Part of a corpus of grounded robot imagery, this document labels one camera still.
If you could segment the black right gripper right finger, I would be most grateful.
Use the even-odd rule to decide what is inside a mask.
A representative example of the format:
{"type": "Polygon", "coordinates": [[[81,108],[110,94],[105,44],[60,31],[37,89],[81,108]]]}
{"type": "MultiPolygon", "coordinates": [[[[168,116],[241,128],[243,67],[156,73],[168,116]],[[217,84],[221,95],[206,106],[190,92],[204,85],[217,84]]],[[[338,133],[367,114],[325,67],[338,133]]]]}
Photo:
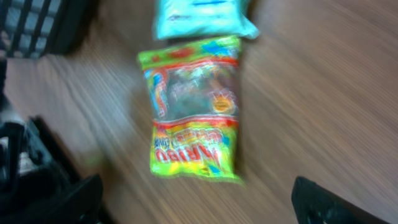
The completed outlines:
{"type": "Polygon", "coordinates": [[[299,224],[387,224],[302,176],[295,179],[291,201],[299,224]]]}

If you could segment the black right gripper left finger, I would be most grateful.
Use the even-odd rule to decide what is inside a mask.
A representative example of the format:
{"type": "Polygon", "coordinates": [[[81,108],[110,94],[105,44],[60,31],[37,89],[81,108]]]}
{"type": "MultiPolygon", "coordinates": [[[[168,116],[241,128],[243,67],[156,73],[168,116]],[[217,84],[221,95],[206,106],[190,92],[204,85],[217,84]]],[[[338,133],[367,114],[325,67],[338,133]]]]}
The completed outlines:
{"type": "Polygon", "coordinates": [[[103,183],[92,175],[48,199],[40,200],[19,215],[20,224],[98,222],[103,183]]]}

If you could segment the Haribo gummy bag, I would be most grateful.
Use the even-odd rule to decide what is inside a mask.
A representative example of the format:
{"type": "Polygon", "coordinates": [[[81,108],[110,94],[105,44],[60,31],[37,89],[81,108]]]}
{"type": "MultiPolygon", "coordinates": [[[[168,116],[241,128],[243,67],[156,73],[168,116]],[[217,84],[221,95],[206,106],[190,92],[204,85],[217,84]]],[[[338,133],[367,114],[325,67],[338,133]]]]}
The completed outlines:
{"type": "Polygon", "coordinates": [[[240,50],[240,38],[229,35],[138,55],[154,113],[154,175],[239,180],[240,50]]]}

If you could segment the teal tissue pack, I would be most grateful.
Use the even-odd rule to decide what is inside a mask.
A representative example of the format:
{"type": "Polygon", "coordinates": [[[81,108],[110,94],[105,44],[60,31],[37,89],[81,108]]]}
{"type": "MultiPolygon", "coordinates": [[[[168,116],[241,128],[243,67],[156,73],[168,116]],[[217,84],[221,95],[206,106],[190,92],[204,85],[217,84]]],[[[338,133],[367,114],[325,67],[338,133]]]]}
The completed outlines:
{"type": "Polygon", "coordinates": [[[258,28],[246,17],[247,0],[158,0],[154,19],[159,40],[208,35],[255,39],[258,28]]]}

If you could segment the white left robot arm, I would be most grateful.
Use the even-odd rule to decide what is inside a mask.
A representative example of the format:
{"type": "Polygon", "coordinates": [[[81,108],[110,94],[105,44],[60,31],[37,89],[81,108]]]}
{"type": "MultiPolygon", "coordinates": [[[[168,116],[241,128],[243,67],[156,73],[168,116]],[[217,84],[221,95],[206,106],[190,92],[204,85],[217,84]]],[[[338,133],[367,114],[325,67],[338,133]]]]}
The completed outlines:
{"type": "Polygon", "coordinates": [[[1,223],[81,223],[75,190],[24,123],[1,122],[1,223]]]}

